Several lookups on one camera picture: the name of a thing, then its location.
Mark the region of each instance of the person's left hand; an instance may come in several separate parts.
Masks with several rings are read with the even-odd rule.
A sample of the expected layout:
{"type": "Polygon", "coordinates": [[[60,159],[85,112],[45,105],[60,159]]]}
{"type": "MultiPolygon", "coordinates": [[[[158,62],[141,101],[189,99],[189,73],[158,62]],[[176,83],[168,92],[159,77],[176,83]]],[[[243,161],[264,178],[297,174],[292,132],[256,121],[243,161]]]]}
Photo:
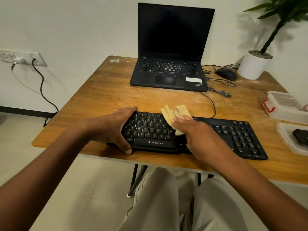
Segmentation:
{"type": "Polygon", "coordinates": [[[121,135],[121,130],[125,122],[137,109],[137,106],[121,108],[109,115],[86,119],[86,126],[91,140],[103,143],[114,143],[122,151],[130,155],[132,153],[132,148],[121,135]]]}

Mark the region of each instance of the grey pants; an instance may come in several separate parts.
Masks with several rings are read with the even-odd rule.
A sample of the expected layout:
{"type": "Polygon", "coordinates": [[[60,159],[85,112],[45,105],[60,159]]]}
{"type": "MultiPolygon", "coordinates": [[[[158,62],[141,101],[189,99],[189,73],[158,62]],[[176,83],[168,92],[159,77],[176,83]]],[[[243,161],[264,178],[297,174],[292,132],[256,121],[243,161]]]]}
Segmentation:
{"type": "Polygon", "coordinates": [[[195,190],[179,222],[176,178],[165,168],[155,168],[137,187],[134,206],[118,231],[247,231],[243,215],[229,190],[230,187],[216,178],[206,179],[195,190]]]}

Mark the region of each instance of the clear plastic box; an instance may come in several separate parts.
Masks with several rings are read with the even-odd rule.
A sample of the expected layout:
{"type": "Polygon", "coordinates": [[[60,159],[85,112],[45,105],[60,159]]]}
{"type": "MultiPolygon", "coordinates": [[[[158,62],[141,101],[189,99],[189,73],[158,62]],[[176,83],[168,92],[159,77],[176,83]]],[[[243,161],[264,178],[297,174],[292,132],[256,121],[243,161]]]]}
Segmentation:
{"type": "Polygon", "coordinates": [[[308,131],[308,127],[279,123],[276,125],[276,129],[279,136],[283,139],[284,143],[291,151],[297,154],[308,156],[308,146],[300,144],[293,136],[293,131],[295,131],[296,129],[308,131]]]}
{"type": "Polygon", "coordinates": [[[271,118],[308,124],[306,106],[288,93],[269,91],[262,104],[271,118]]]}

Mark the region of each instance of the black laptop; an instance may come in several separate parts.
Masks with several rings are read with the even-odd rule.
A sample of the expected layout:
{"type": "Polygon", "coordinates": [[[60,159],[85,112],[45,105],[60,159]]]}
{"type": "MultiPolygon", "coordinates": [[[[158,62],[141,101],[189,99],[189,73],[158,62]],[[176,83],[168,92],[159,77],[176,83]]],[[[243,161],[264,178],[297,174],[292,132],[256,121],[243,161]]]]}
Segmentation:
{"type": "Polygon", "coordinates": [[[208,90],[201,58],[214,9],[138,3],[138,60],[131,85],[208,90]]]}

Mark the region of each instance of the person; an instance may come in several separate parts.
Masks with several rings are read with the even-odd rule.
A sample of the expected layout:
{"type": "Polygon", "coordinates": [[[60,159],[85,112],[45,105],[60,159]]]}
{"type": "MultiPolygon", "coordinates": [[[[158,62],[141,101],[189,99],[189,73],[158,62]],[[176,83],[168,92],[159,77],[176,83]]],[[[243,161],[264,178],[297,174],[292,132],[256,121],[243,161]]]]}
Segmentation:
{"type": "MultiPolygon", "coordinates": [[[[89,141],[114,143],[131,154],[132,149],[122,137],[121,129],[137,109],[121,108],[110,115],[78,121],[0,187],[1,230],[31,228],[89,141]]],[[[269,230],[308,229],[308,210],[234,154],[210,126],[188,116],[176,118],[173,125],[186,134],[187,147],[193,155],[222,175],[269,230]]],[[[206,179],[195,191],[179,225],[175,178],[166,169],[156,168],[136,189],[134,206],[118,230],[247,230],[234,202],[223,200],[225,208],[221,208],[215,199],[227,192],[221,183],[215,178],[206,179]]]]}

